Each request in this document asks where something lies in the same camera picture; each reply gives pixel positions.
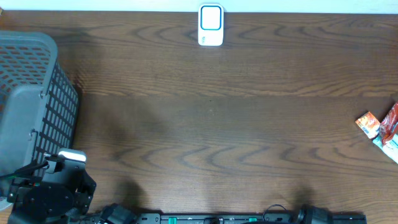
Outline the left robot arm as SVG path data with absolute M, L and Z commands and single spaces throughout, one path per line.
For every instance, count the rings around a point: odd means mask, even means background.
M 76 221 L 88 212 L 96 188 L 84 161 L 58 156 L 33 161 L 1 179 L 11 180 L 8 223 Z

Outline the red chocolate bar wrapper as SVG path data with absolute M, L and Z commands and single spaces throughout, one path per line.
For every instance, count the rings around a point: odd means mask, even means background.
M 389 110 L 386 117 L 380 124 L 379 135 L 381 137 L 382 145 L 386 145 L 390 141 L 396 131 L 397 124 L 397 103 Z

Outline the small orange box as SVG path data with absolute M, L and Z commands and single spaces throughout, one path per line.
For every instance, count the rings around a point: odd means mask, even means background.
M 380 122 L 370 111 L 358 118 L 355 123 L 369 139 L 379 135 Z

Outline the teal wet wipes pack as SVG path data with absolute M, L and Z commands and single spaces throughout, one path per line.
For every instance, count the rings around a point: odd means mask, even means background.
M 397 163 L 397 143 L 391 141 L 390 144 L 382 145 L 382 138 L 377 136 L 373 139 L 373 144 L 375 144 L 385 155 Z

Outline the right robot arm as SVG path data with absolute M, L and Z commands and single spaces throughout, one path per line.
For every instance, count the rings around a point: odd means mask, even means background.
M 298 224 L 332 224 L 331 213 L 323 208 L 304 205 L 298 212 L 296 223 Z

